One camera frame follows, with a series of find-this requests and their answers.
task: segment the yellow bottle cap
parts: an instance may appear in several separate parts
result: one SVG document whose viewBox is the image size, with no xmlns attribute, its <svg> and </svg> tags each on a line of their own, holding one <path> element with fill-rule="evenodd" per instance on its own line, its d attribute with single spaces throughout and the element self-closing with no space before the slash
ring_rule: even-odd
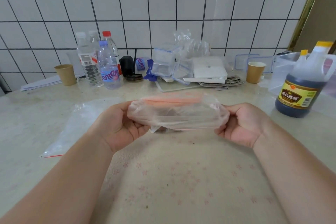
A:
<svg viewBox="0 0 336 224">
<path fill-rule="evenodd" d="M 320 47 L 331 47 L 333 45 L 333 42 L 330 41 L 318 41 L 316 43 L 316 46 L 320 46 Z"/>
<path fill-rule="evenodd" d="M 301 50 L 300 56 L 305 56 L 307 55 L 308 50 Z"/>
</svg>

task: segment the brown paper cup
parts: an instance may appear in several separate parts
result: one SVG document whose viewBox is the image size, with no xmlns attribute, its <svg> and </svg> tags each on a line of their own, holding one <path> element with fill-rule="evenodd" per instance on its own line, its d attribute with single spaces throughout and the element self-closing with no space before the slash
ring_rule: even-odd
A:
<svg viewBox="0 0 336 224">
<path fill-rule="evenodd" d="M 262 62 L 249 62 L 247 64 L 246 81 L 249 83 L 258 83 L 265 66 L 266 64 Z"/>
<path fill-rule="evenodd" d="M 59 65 L 54 67 L 64 86 L 76 84 L 76 77 L 72 65 Z"/>
</svg>

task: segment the tabletop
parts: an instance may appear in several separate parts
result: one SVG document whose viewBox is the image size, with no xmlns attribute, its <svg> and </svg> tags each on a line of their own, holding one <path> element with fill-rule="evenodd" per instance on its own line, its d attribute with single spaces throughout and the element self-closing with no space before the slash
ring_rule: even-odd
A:
<svg viewBox="0 0 336 224">
<path fill-rule="evenodd" d="M 312 111 L 282 115 L 266 88 L 196 88 L 226 105 L 252 103 L 336 171 L 335 120 Z M 158 93 L 153 82 L 123 82 L 116 90 L 84 80 L 0 98 L 0 216 L 58 162 L 40 158 L 64 129 L 76 103 Z M 106 174 L 91 223 L 288 223 L 253 151 L 213 131 L 150 132 L 117 152 Z"/>
</svg>

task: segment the hand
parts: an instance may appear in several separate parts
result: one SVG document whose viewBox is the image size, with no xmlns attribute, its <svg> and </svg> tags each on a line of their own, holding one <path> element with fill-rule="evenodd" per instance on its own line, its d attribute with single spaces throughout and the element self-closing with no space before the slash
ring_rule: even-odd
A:
<svg viewBox="0 0 336 224">
<path fill-rule="evenodd" d="M 215 129 L 215 133 L 243 146 L 253 148 L 265 128 L 273 123 L 266 113 L 249 103 L 225 108 L 230 112 L 229 121 Z"/>
<path fill-rule="evenodd" d="M 99 115 L 87 133 L 105 140 L 113 153 L 143 136 L 150 126 L 141 125 L 127 117 L 131 103 L 132 101 L 128 101 L 110 106 Z"/>
</svg>

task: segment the orange object in plastic bag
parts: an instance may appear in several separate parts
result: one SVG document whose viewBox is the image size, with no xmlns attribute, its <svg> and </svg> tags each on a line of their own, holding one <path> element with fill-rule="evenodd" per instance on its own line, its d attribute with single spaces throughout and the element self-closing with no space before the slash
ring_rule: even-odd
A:
<svg viewBox="0 0 336 224">
<path fill-rule="evenodd" d="M 229 111 L 212 95 L 198 92 L 162 93 L 133 101 L 127 116 L 144 125 L 174 130 L 219 128 Z"/>
</svg>

